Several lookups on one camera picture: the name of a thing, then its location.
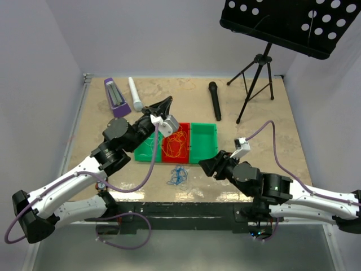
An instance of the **gray wall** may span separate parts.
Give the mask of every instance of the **gray wall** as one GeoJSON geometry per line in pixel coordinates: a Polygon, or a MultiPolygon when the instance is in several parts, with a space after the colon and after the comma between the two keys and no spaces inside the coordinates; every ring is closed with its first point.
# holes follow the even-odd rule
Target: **gray wall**
{"type": "MultiPolygon", "coordinates": [[[[361,189],[361,15],[328,60],[297,55],[286,88],[315,186],[361,189]]],[[[347,270],[359,270],[361,236],[336,232],[347,270]]]]}
{"type": "MultiPolygon", "coordinates": [[[[0,233],[14,218],[11,195],[59,171],[82,74],[44,0],[0,1],[0,233]]],[[[11,238],[21,236],[16,225],[11,238]]],[[[19,270],[26,241],[0,241],[1,270],[19,270]]]]}
{"type": "MultiPolygon", "coordinates": [[[[219,25],[225,0],[46,1],[82,71],[96,75],[233,76],[266,47],[219,25]]],[[[274,46],[271,56],[279,75],[296,53],[274,46]]]]}

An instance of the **black base frame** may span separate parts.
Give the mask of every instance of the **black base frame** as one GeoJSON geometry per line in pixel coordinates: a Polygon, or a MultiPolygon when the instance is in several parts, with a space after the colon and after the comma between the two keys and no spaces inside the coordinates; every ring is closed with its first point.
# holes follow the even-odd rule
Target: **black base frame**
{"type": "MultiPolygon", "coordinates": [[[[227,230],[233,233],[249,233],[249,219],[241,209],[252,203],[208,202],[117,202],[118,212],[141,213],[151,223],[153,230],[227,230]]],[[[117,234],[118,226],[96,226],[99,234],[117,234]]],[[[121,220],[121,234],[136,234],[148,225],[141,217],[125,216],[121,220]]]]}

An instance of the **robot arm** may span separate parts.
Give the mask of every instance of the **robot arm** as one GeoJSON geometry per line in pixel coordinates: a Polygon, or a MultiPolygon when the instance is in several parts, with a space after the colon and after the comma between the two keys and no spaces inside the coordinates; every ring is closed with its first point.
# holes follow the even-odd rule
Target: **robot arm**
{"type": "Polygon", "coordinates": [[[243,194],[253,197],[252,206],[241,210],[249,221],[259,224],[273,217],[309,218],[361,234],[361,190],[336,193],[306,186],[289,177],[263,173],[247,162],[239,163],[250,151],[245,138],[235,139],[235,146],[235,152],[220,151],[214,158],[199,161],[199,164],[207,176],[216,173],[213,176],[216,180],[228,179],[243,194]]]}
{"type": "Polygon", "coordinates": [[[99,180],[105,182],[107,177],[124,167],[130,161],[125,152],[133,152],[155,131],[156,125],[164,137],[176,132],[179,124],[169,115],[171,102],[172,97],[168,97],[144,107],[144,115],[133,125],[123,118],[111,120],[103,132],[104,142],[78,166],[40,189],[16,192],[12,196],[14,212],[28,242],[39,242],[55,228],[86,218],[102,217],[116,209],[116,202],[107,192],[78,202],[67,201],[89,185],[99,180]]]}

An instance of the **microphone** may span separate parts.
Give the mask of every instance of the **microphone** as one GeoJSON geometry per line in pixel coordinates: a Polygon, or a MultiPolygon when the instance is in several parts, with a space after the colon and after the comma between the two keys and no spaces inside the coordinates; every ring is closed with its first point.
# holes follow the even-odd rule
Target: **microphone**
{"type": "Polygon", "coordinates": [[[210,91],[210,95],[212,96],[215,119],[217,121],[220,121],[221,120],[221,109],[219,108],[217,88],[218,87],[215,82],[209,83],[208,89],[210,91]]]}
{"type": "Polygon", "coordinates": [[[133,106],[134,109],[136,111],[141,111],[143,106],[143,103],[140,101],[139,96],[138,96],[138,92],[137,92],[137,88],[135,87],[134,84],[134,80],[133,78],[129,77],[128,78],[128,82],[129,82],[129,87],[130,87],[130,92],[131,92],[131,96],[133,98],[133,106]]]}

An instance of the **music stand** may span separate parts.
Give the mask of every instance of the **music stand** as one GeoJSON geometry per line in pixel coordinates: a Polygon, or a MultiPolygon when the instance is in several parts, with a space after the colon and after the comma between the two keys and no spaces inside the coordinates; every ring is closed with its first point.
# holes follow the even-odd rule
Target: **music stand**
{"type": "Polygon", "coordinates": [[[272,78],[268,56],[271,45],[308,55],[327,59],[337,42],[355,20],[361,10],[359,0],[226,0],[220,24],[232,32],[246,34],[267,42],[265,52],[258,54],[253,62],[227,83],[243,75],[255,63],[258,68],[247,91],[239,124],[247,103],[267,86],[273,99],[272,78]],[[254,86],[267,64],[270,83],[251,97],[254,86]]]}

